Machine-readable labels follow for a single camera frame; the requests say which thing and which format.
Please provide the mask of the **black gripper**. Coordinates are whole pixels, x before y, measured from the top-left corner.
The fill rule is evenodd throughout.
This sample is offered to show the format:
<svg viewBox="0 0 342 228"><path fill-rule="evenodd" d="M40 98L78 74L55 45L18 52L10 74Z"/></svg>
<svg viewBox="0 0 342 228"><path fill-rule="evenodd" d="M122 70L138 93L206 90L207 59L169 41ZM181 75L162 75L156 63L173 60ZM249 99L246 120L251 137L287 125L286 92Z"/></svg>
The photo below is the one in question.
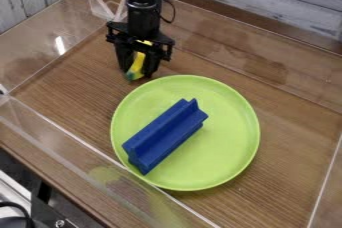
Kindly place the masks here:
<svg viewBox="0 0 342 228"><path fill-rule="evenodd" d="M150 37L128 33L128 24L110 21L106 40L114 44L120 70L127 72L134 62L134 51L148 53L143 63L143 74L151 77L158 70L160 59L170 61L175 40L160 31Z"/></svg>

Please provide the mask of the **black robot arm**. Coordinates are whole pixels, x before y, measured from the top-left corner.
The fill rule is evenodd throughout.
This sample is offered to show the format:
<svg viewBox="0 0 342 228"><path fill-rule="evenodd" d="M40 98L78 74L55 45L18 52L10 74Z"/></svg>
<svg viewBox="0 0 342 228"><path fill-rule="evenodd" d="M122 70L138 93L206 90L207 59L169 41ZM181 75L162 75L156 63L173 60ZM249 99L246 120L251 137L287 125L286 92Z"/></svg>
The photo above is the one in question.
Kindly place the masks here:
<svg viewBox="0 0 342 228"><path fill-rule="evenodd" d="M162 2L169 0L123 0L127 21L107 22L107 41L114 44L119 68L130 81L151 77L160 61L171 60L175 41L160 32Z"/></svg>

